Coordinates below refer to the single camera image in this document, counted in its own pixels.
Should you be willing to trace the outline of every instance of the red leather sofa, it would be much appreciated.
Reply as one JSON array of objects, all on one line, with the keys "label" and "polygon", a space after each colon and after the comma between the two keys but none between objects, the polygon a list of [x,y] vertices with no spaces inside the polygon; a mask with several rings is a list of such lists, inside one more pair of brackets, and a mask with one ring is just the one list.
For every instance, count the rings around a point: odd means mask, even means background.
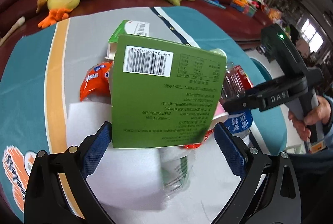
[{"label": "red leather sofa", "polygon": [[[243,49],[258,45],[261,29],[271,24],[268,17],[261,10],[258,10],[255,16],[250,18],[230,7],[231,0],[218,1],[226,5],[227,9],[223,10],[202,0],[194,2],[183,0],[181,5],[194,8],[207,16],[237,41]],[[39,14],[36,14],[36,2],[37,0],[0,0],[1,36],[4,36],[21,16],[26,18],[25,24],[11,35],[0,48],[0,78],[16,42],[22,36],[39,31],[37,24],[47,15],[46,7]],[[164,0],[81,0],[79,6],[74,9],[70,16],[88,15],[124,7],[154,6],[168,7],[172,5]]]}]

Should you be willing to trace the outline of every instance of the nutrition label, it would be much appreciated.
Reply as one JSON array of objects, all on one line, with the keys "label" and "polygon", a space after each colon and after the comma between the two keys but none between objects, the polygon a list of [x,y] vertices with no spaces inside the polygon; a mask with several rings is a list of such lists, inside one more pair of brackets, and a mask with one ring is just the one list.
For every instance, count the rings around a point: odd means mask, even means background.
[{"label": "nutrition label", "polygon": [[180,54],[178,77],[218,82],[221,63]]}]

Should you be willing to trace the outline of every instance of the barcode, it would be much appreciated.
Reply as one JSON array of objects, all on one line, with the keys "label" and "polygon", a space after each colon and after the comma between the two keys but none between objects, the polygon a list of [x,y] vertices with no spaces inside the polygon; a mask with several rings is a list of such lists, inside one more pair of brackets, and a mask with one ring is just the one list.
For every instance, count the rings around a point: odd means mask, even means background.
[{"label": "barcode", "polygon": [[173,55],[167,51],[126,46],[123,71],[169,77]]},{"label": "barcode", "polygon": [[144,35],[145,23],[140,23],[137,35]]}]

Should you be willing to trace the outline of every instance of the blue gripper pad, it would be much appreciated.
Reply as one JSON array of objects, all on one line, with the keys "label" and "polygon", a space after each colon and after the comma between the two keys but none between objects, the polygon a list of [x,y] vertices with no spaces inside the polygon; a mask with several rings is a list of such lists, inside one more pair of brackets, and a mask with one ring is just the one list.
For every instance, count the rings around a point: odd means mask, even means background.
[{"label": "blue gripper pad", "polygon": [[98,135],[83,158],[83,168],[81,169],[82,176],[86,179],[88,175],[95,172],[99,162],[102,159],[107,147],[111,142],[111,128],[104,125],[96,135]]},{"label": "blue gripper pad", "polygon": [[229,134],[217,124],[214,129],[214,138],[227,160],[232,173],[242,179],[246,176],[245,159],[239,152]]}]

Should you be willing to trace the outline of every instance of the orange stripe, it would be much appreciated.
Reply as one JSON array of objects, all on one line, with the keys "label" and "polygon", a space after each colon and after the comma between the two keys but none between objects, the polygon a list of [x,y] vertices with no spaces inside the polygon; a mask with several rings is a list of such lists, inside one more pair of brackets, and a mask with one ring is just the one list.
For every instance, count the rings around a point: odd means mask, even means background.
[{"label": "orange stripe", "polygon": [[[66,121],[62,94],[64,90],[64,85],[62,84],[62,64],[68,25],[69,19],[63,20],[57,24],[46,72],[46,125],[48,128],[47,134],[51,153],[62,153],[67,150]],[[83,217],[69,188],[65,174],[59,174],[59,177],[73,209],[80,217]]]}]

